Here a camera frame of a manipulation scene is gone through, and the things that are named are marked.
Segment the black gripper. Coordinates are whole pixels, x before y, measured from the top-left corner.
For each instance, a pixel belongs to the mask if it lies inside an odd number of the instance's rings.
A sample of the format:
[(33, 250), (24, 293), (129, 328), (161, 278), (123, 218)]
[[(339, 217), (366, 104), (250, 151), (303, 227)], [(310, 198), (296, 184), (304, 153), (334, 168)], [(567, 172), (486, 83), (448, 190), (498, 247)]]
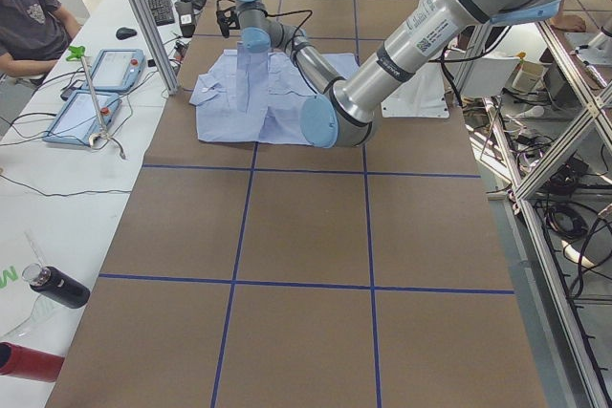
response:
[[(223, 8), (221, 6), (222, 2), (230, 2), (230, 6)], [(233, 0), (217, 0), (215, 14), (217, 25), (224, 38), (229, 38), (231, 31), (239, 30), (239, 19)]]

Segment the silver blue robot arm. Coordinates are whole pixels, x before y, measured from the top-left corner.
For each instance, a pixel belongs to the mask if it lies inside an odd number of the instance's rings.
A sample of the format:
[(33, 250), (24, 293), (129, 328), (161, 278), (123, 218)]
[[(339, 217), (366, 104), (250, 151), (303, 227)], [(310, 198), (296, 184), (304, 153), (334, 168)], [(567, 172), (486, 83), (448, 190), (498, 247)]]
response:
[(297, 27), (271, 20), (261, 0), (234, 0), (217, 12), (223, 36), (241, 33), (252, 53), (279, 49), (314, 86), (300, 130), (316, 147), (358, 146), (375, 131), (377, 108), (467, 26), (515, 25), (557, 14), (560, 0), (425, 0), (349, 78), (343, 78)]

